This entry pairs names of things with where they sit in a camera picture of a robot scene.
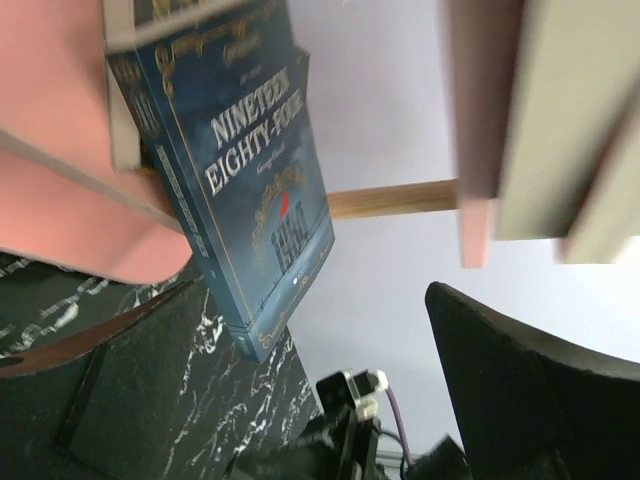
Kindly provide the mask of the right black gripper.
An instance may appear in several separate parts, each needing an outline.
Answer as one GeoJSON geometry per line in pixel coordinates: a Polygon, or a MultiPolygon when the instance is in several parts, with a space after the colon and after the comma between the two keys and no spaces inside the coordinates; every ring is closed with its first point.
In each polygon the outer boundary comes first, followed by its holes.
{"type": "MultiPolygon", "coordinates": [[[[378,419],[361,422],[344,407],[310,420],[284,445],[247,449],[239,454],[241,479],[387,479],[378,459],[378,419]]],[[[402,479],[463,479],[465,454],[451,437],[413,462],[400,461],[402,479]]]]}

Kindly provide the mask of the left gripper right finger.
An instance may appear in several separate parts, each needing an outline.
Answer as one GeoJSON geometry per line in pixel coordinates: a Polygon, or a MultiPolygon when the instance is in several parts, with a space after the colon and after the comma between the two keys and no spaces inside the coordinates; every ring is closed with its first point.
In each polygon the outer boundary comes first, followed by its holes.
{"type": "Polygon", "coordinates": [[[473,478],[638,478],[638,363],[445,283],[428,286],[425,306],[473,478]]]}

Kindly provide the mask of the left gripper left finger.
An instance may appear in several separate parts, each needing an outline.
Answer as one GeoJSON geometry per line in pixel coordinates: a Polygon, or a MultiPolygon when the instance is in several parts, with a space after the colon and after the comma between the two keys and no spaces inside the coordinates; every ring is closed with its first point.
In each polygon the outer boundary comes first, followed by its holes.
{"type": "Polygon", "coordinates": [[[201,281],[1,360],[4,479],[192,479],[201,281]]]}

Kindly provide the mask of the Nineteen Eighty-Four blue book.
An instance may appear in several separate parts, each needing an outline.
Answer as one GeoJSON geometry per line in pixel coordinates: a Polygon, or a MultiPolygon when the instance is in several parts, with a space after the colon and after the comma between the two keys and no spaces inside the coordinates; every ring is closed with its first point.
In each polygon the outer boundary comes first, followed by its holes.
{"type": "Polygon", "coordinates": [[[280,339],[334,243],[327,194],[306,105],[307,53],[289,16],[288,89],[278,134],[234,176],[214,176],[171,121],[141,134],[205,281],[239,353],[262,362],[280,339]]]}

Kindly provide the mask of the purple paperback book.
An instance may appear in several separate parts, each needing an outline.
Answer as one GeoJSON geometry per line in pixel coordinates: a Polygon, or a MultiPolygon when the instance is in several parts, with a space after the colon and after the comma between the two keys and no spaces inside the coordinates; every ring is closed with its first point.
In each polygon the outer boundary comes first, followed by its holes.
{"type": "Polygon", "coordinates": [[[639,93],[612,127],[578,212],[559,242],[565,264],[610,264],[639,235],[639,93]]]}

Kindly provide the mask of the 13-Storey Treehouse red book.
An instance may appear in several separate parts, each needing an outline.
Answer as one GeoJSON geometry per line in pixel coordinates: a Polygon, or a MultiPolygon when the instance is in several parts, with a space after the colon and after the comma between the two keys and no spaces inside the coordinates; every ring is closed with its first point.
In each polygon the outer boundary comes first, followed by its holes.
{"type": "Polygon", "coordinates": [[[638,79],[638,2],[526,2],[497,239],[566,234],[638,79]]]}

